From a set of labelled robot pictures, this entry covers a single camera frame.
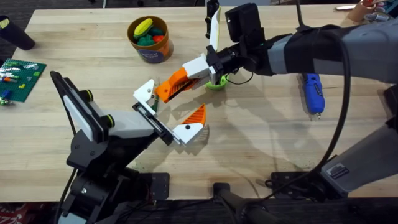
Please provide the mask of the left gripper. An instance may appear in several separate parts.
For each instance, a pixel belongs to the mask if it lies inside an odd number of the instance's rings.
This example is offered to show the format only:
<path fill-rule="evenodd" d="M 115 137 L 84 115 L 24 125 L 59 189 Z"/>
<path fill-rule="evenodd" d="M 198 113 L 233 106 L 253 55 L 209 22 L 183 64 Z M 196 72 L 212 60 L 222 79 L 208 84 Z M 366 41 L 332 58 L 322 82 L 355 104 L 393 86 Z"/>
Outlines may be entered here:
<path fill-rule="evenodd" d="M 184 146 L 195 140 L 205 127 L 206 104 L 171 132 L 153 117 L 156 112 L 147 103 L 154 87 L 155 81 L 150 79 L 134 92 L 139 102 L 134 111 L 110 110 L 100 116 L 102 110 L 94 108 L 95 102 L 82 108 L 67 101 L 69 115 L 81 128 L 72 139 L 67 165 L 81 172 L 120 172 L 158 138 L 166 145 L 174 140 Z"/>

